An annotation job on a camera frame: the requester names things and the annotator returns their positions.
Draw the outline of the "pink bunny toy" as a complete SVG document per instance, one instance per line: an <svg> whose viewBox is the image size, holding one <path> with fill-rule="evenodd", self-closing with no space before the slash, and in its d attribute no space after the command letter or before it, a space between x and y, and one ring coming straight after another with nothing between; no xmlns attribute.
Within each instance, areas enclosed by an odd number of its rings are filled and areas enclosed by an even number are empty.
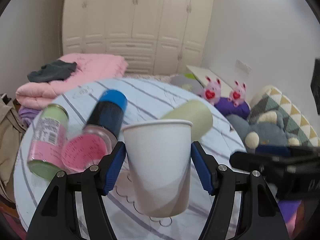
<svg viewBox="0 0 320 240"><path fill-rule="evenodd" d="M230 92L228 101L233 104L234 107L238 107L243 104L246 97L246 84L239 83L235 80L235 87Z"/></svg>
<svg viewBox="0 0 320 240"><path fill-rule="evenodd" d="M206 80L208 81L208 84L204 88L201 96L211 105L215 105L220 101L221 81L219 78L213 80L208 76L206 76Z"/></svg>

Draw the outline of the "grey plush toy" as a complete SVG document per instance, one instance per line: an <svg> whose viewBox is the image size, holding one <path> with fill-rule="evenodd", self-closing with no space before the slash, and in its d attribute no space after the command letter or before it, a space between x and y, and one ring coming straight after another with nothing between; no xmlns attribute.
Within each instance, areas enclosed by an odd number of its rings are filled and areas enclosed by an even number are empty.
<svg viewBox="0 0 320 240"><path fill-rule="evenodd" d="M278 110L247 120L235 114L226 116L226 119L239 135L247 152L254 153L259 146L312 146L296 122Z"/></svg>

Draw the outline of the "wall socket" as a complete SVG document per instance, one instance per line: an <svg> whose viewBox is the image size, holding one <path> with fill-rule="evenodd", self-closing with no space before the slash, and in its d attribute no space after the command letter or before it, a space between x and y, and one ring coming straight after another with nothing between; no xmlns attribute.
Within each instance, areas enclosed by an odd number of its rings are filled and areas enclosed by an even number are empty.
<svg viewBox="0 0 320 240"><path fill-rule="evenodd" d="M241 62L240 60L236 60L235 66L236 66L236 68L239 68L240 70L242 70L246 74L249 74L252 70L252 68L249 65Z"/></svg>

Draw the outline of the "white paper cup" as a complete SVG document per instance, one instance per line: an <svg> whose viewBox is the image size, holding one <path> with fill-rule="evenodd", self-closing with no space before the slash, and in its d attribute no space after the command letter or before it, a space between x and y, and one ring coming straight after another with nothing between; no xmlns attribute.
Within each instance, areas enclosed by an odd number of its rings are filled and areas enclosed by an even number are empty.
<svg viewBox="0 0 320 240"><path fill-rule="evenodd" d="M137 205L144 215L165 218L187 209L192 125L162 119L122 129Z"/></svg>

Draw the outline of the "clear cup with pink label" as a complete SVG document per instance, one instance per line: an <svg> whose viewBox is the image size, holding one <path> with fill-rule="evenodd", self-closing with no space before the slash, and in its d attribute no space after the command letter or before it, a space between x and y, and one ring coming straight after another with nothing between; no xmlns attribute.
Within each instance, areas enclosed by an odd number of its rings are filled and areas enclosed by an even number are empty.
<svg viewBox="0 0 320 240"><path fill-rule="evenodd" d="M82 133L65 143L61 160L70 172L82 172L91 165L97 165L102 157L110 154L117 143L117 137L109 130L87 125Z"/></svg>

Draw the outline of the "heart pattern bedsheet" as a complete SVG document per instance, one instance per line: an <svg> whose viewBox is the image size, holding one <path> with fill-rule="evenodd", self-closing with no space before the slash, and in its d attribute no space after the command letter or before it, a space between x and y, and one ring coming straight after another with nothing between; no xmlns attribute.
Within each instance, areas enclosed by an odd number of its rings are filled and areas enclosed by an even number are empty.
<svg viewBox="0 0 320 240"><path fill-rule="evenodd" d="M170 80L177 76L177 74L173 75L149 75L149 74L133 74L126 73L123 77L133 78L133 79L146 79L146 80L156 80L159 82L169 83Z"/></svg>

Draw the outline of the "cream wardrobe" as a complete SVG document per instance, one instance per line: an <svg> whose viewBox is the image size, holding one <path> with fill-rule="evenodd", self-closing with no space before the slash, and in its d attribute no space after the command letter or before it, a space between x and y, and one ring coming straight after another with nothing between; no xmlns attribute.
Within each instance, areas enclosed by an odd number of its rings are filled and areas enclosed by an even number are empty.
<svg viewBox="0 0 320 240"><path fill-rule="evenodd" d="M201 65L213 1L64 0L63 52L120 55L129 73L183 73Z"/></svg>

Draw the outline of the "dark grey garment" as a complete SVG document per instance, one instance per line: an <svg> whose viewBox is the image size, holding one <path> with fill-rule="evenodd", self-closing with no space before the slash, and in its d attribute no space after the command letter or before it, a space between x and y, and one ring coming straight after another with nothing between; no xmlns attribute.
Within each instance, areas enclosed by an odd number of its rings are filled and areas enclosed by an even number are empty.
<svg viewBox="0 0 320 240"><path fill-rule="evenodd" d="M62 60L55 60L45 64L38 71L30 72L27 78L29 82L35 83L64 81L76 71L76 67L76 62L69 63Z"/></svg>

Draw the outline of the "white board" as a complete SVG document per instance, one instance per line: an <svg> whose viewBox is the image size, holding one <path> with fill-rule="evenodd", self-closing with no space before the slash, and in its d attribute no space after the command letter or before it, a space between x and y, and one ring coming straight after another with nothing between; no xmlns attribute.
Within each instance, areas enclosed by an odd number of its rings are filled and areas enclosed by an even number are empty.
<svg viewBox="0 0 320 240"><path fill-rule="evenodd" d="M203 87L206 87L206 85L208 84L208 80L206 79L206 77L209 77L212 81L219 79L221 82L221 96L225 98L229 97L229 94L232 91L232 87L225 83L223 79L214 74L210 69L191 65L186 65L186 68L195 76L196 80L199 81L199 83Z"/></svg>

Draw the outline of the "purple cushion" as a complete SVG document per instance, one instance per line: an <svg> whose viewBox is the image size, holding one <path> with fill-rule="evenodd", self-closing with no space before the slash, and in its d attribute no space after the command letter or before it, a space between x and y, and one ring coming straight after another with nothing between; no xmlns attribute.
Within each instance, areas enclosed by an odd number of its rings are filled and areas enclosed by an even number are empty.
<svg viewBox="0 0 320 240"><path fill-rule="evenodd" d="M243 119L247 119L250 114L250 108L246 102L235 107L227 98L221 97L218 103L214 106L223 116L234 114L242 117Z"/></svg>

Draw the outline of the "blue and black can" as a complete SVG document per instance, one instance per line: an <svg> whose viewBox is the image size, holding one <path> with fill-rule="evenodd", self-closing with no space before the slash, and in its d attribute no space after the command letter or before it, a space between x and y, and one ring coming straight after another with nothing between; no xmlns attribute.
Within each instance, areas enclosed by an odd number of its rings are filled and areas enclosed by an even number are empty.
<svg viewBox="0 0 320 240"><path fill-rule="evenodd" d="M82 130L84 132L104 133L113 144L116 144L126 108L126 96L118 90L107 89L98 99Z"/></svg>

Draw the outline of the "folded pink quilt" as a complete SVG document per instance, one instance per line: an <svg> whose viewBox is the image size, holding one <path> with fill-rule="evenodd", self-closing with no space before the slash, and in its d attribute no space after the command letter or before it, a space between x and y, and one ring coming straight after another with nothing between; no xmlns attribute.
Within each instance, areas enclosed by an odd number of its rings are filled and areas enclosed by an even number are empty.
<svg viewBox="0 0 320 240"><path fill-rule="evenodd" d="M42 110L56 97L78 86L102 79L122 77L129 66L122 56L112 54L63 55L60 60L77 64L75 72L64 81L28 82L16 90L16 100L23 107Z"/></svg>

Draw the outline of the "right pink bunny toy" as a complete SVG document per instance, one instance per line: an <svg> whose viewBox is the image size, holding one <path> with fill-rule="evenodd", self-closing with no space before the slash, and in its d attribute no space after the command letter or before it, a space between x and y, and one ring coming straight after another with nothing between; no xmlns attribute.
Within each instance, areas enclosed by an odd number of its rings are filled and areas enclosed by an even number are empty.
<svg viewBox="0 0 320 240"><path fill-rule="evenodd" d="M246 97L246 84L239 83L235 80L235 87L230 92L228 101L233 104L234 107L238 107L243 104Z"/></svg>

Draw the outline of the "beige jacket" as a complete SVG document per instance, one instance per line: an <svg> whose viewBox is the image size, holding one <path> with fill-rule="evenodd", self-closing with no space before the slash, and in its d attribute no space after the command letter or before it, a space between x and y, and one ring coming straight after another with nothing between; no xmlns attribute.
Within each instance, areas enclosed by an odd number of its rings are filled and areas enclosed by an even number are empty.
<svg viewBox="0 0 320 240"><path fill-rule="evenodd" d="M26 132L22 120L11 101L1 100L1 130L0 130L0 173L1 196L14 203L13 174L20 143Z"/></svg>

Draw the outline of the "grey flower pillow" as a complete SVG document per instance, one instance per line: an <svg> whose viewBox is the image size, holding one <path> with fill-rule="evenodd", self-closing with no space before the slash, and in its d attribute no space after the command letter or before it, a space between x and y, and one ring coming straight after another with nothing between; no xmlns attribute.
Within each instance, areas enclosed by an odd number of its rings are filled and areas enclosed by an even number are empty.
<svg viewBox="0 0 320 240"><path fill-rule="evenodd" d="M194 78L186 77L184 74L175 75L170 79L171 85L180 87L200 96L203 92L203 86Z"/></svg>

